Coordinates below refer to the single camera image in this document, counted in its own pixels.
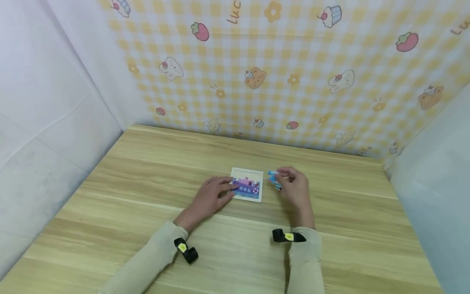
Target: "wrist strap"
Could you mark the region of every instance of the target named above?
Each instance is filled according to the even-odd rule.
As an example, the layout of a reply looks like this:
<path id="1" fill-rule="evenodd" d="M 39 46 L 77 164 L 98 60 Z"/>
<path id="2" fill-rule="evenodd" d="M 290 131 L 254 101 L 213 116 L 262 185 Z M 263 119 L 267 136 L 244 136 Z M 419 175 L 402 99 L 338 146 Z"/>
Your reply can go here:
<path id="1" fill-rule="evenodd" d="M 174 244 L 176 249 L 183 253 L 184 259 L 186 259 L 189 264 L 192 264 L 199 257 L 196 249 L 194 247 L 188 248 L 188 245 L 183 238 L 176 239 Z"/>
<path id="2" fill-rule="evenodd" d="M 275 229 L 273 230 L 273 240 L 274 242 L 306 242 L 307 239 L 305 239 L 304 236 L 300 233 L 284 233 L 282 229 Z"/>

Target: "wooden table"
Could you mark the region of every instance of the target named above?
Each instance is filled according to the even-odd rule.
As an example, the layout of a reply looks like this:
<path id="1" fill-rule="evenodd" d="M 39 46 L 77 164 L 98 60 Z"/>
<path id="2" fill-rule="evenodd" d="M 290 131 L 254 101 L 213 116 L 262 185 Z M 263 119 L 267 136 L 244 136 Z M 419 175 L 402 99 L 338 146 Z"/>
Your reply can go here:
<path id="1" fill-rule="evenodd" d="M 0 293 L 96 293 L 212 175 L 294 166 L 310 179 L 327 293 L 442 293 L 385 178 L 368 158 L 156 127 L 125 131 L 0 283 Z M 189 237 L 147 293 L 283 293 L 291 210 L 265 182 L 263 202 L 234 199 Z"/>

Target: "puzzle piece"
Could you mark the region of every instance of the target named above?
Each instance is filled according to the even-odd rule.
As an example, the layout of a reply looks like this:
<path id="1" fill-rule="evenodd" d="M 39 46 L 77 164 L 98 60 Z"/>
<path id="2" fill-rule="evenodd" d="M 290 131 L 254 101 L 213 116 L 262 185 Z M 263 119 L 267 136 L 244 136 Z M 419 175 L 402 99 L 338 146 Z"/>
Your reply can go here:
<path id="1" fill-rule="evenodd" d="M 282 188 L 282 186 L 278 181 L 276 181 L 276 178 L 274 177 L 275 174 L 278 174 L 278 172 L 275 171 L 275 170 L 268 171 L 268 173 L 267 173 L 268 180 L 276 186 L 276 189 L 280 189 L 280 188 Z"/>

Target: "wallpaper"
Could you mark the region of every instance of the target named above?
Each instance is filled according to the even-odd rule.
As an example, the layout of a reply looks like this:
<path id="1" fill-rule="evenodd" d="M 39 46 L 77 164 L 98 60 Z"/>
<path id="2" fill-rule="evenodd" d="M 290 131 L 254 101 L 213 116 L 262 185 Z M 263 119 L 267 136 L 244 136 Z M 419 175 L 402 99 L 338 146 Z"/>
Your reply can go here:
<path id="1" fill-rule="evenodd" d="M 98 2 L 156 125 L 386 164 L 470 81 L 462 0 Z"/>

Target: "beige sleeve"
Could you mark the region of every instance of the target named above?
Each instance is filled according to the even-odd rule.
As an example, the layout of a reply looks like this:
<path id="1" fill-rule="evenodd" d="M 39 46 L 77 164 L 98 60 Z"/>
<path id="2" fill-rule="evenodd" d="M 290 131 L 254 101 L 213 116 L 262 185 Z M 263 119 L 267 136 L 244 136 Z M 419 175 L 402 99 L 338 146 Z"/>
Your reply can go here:
<path id="1" fill-rule="evenodd" d="M 306 227 L 296 227 L 307 241 L 292 243 L 289 250 L 290 279 L 287 294 L 324 294 L 321 275 L 321 239 L 318 232 Z"/>
<path id="2" fill-rule="evenodd" d="M 188 238 L 188 232 L 173 222 L 166 222 L 104 286 L 100 294 L 143 293 L 155 277 L 173 261 L 174 240 Z"/>

